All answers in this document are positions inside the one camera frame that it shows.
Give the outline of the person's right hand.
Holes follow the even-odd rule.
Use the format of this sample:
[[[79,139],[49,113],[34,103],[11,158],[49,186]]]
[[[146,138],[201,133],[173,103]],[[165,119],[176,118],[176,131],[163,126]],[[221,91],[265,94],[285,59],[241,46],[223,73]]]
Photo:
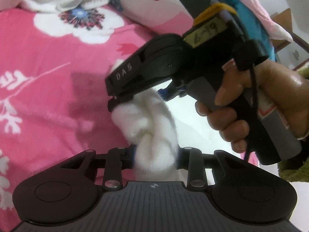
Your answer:
[[[229,64],[214,100],[220,109],[211,111],[201,102],[196,102],[195,108],[199,115],[207,118],[210,127],[219,131],[224,141],[231,143],[235,152],[241,154],[246,151],[248,145],[245,139],[251,128],[229,104],[250,87],[253,89],[254,113],[258,111],[258,90],[261,89],[279,108],[292,134],[300,140],[308,136],[307,79],[271,60],[251,71],[239,71],[235,65]]]

